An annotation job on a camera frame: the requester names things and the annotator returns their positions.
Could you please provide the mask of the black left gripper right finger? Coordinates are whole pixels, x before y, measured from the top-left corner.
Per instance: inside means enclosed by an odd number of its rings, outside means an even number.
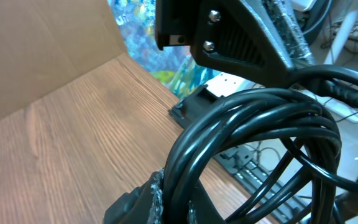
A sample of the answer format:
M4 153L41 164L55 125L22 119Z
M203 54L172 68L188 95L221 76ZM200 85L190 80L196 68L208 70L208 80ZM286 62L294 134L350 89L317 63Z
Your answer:
M188 46L195 62L271 87L314 64L290 1L157 0L155 39Z

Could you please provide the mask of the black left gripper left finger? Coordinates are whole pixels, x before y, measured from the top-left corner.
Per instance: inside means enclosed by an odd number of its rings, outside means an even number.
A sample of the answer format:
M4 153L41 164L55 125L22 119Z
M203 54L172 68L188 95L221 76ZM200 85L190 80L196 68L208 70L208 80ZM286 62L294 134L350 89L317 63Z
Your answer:
M122 194L104 213L104 224L126 223L175 223L165 215L162 182L164 174L160 169L151 174L148 181L133 191ZM224 223L201 182L187 190L190 193L185 213L174 209L180 223L219 224Z

